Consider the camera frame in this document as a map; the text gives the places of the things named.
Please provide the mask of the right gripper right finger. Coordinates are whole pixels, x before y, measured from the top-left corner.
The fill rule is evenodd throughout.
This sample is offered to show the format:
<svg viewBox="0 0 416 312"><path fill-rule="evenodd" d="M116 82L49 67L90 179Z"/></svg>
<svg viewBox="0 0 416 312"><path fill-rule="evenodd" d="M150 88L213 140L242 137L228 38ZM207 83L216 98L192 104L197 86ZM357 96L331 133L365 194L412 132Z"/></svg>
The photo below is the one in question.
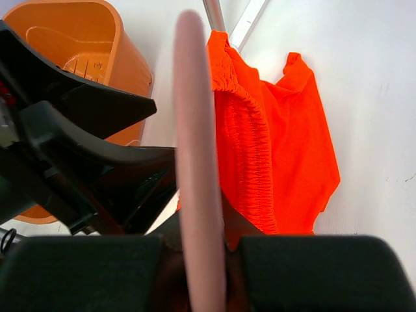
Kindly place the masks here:
<svg viewBox="0 0 416 312"><path fill-rule="evenodd" d="M376 237L243 237L227 267L228 311L415 310L398 257Z"/></svg>

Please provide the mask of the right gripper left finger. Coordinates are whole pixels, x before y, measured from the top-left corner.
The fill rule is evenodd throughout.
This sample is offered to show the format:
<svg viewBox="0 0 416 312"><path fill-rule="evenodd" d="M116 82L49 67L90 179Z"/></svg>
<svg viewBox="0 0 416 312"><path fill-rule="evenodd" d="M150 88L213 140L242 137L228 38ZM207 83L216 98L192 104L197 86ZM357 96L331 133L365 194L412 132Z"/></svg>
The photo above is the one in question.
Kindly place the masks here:
<svg viewBox="0 0 416 312"><path fill-rule="evenodd" d="M160 237L31 237L1 265L2 311L184 311Z"/></svg>

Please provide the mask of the pink clothes hanger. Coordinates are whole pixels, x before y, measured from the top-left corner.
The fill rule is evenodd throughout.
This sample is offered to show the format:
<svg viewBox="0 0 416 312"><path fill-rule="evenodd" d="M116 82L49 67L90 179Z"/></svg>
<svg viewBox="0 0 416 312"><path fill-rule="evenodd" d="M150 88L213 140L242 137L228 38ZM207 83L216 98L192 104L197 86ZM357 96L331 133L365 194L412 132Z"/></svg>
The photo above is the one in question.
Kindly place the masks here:
<svg viewBox="0 0 416 312"><path fill-rule="evenodd" d="M215 114L203 24L193 10L175 26L173 101L181 238L193 311L226 310L226 267Z"/></svg>

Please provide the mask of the orange shorts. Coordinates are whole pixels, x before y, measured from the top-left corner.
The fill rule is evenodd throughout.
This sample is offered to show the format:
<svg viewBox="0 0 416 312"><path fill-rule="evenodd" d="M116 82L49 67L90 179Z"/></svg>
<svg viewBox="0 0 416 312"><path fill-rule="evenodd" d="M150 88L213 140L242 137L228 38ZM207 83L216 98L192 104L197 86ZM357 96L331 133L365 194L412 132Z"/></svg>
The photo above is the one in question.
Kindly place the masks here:
<svg viewBox="0 0 416 312"><path fill-rule="evenodd" d="M226 200L266 235L312 235L341 180L313 71L291 52L273 84L226 33L213 31L207 49Z"/></svg>

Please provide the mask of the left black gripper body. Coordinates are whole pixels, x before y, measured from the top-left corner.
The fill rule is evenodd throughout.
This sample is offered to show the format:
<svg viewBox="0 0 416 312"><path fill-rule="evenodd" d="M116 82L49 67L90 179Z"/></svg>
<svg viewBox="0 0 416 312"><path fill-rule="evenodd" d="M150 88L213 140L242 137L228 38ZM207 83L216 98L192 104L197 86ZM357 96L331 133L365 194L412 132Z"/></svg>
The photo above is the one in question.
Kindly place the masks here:
<svg viewBox="0 0 416 312"><path fill-rule="evenodd" d="M10 83L1 78L1 223L8 222L26 210L41 205L64 223L71 234L91 234L96 229L59 196L44 177L38 155L27 142L19 113L17 95Z"/></svg>

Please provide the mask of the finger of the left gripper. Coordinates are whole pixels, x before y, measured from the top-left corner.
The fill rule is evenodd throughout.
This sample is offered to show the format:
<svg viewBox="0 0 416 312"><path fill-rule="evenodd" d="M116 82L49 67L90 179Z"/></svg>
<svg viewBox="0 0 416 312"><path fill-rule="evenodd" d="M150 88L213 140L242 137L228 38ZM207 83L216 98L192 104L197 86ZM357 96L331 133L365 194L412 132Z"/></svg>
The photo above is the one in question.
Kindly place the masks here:
<svg viewBox="0 0 416 312"><path fill-rule="evenodd" d="M143 234L176 193L173 147L121 146L81 129L47 101L19 114L32 149L91 210L100 233Z"/></svg>
<svg viewBox="0 0 416 312"><path fill-rule="evenodd" d="M1 22L1 99L13 113L48 101L95 137L106 139L156 113L153 99L60 69Z"/></svg>

